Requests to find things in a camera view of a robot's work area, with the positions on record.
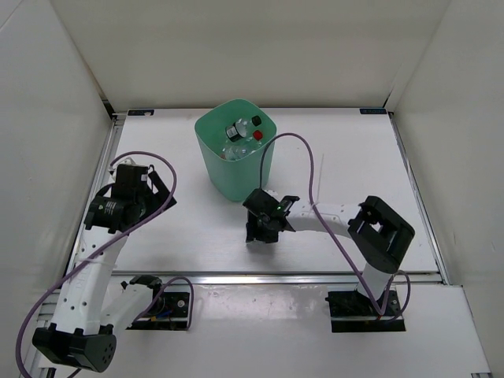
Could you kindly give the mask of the red label bottle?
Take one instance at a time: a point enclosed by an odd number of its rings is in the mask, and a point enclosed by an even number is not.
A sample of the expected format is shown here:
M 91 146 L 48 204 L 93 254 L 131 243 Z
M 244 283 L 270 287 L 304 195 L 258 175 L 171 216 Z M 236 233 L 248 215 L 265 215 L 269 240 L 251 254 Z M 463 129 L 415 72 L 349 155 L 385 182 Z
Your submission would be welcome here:
M 237 147 L 236 153 L 239 158 L 244 158 L 249 154 L 252 154 L 256 150 L 260 149 L 262 146 L 263 133 L 260 130 L 256 130 L 252 133 L 251 137 L 244 139 Z

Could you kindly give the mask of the clear bottle black label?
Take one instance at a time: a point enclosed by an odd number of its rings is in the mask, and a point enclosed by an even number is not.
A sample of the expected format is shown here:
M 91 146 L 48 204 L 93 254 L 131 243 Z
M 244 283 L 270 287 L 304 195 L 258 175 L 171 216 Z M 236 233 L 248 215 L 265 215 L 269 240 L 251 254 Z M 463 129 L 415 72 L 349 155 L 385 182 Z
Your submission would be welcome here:
M 253 116 L 250 119 L 240 118 L 225 128 L 225 135 L 235 143 L 241 139 L 250 138 L 261 124 L 262 119 L 259 116 Z

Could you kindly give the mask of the clear bottle white cap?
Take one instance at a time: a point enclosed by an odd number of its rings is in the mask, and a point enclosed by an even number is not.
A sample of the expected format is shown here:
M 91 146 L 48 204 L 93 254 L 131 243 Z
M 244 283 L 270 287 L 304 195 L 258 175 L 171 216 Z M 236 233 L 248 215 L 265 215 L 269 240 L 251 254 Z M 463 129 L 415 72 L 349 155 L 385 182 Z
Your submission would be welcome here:
M 247 148 L 240 145 L 228 144 L 220 152 L 220 157 L 226 161 L 238 161 L 248 155 Z

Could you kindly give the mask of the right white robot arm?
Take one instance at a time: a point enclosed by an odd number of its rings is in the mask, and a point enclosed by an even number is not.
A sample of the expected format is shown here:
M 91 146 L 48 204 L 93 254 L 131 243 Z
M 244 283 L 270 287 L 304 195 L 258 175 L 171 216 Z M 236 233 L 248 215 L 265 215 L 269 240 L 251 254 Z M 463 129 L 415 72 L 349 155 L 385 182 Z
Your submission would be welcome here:
M 248 243 L 276 243 L 281 232 L 327 233 L 358 278 L 356 310 L 385 314 L 391 282 L 401 273 L 415 231 L 383 199 L 369 196 L 356 206 L 337 206 L 290 195 L 277 200 L 257 189 L 243 206 Z

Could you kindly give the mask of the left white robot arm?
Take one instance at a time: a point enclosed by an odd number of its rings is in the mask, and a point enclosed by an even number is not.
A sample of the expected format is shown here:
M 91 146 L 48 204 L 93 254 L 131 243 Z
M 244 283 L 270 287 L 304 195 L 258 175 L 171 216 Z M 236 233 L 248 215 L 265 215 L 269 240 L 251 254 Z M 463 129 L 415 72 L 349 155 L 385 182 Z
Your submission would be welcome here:
M 125 232 L 159 209 L 176 204 L 153 166 L 120 164 L 115 180 L 91 200 L 84 218 L 76 268 L 61 285 L 56 310 L 46 327 L 37 328 L 33 346 L 55 364 L 104 372 L 117 348 L 118 335 L 136 317 L 160 313 L 165 296 L 154 277 L 135 278 L 123 294 L 104 307 L 112 272 L 128 237 Z

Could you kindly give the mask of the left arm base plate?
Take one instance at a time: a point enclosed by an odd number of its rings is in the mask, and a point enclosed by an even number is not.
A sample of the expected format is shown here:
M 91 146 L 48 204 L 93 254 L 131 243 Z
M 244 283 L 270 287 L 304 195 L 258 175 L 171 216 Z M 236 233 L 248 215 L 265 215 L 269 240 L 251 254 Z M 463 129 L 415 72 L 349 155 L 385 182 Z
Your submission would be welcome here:
M 193 283 L 185 276 L 175 276 L 164 283 L 159 277 L 137 275 L 124 281 L 127 285 L 143 285 L 152 293 L 153 303 L 128 326 L 128 330 L 188 331 L 192 325 L 195 301 Z

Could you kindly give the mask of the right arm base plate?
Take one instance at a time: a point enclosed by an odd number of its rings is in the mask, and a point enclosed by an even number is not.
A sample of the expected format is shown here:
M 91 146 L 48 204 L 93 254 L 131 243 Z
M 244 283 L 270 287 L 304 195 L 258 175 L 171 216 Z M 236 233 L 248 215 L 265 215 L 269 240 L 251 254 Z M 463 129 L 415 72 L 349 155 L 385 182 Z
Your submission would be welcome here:
M 405 332 L 396 290 L 391 290 L 384 315 L 357 291 L 329 291 L 325 298 L 330 312 L 332 333 Z

